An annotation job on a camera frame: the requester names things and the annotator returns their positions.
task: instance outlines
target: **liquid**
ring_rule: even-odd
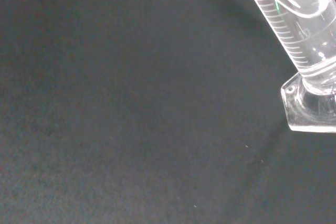
[[[286,1],[255,0],[307,86],[328,93],[336,83],[336,2]]]

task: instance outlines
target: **black fabric background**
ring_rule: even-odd
[[[0,223],[336,222],[336,137],[236,1],[0,1]]]

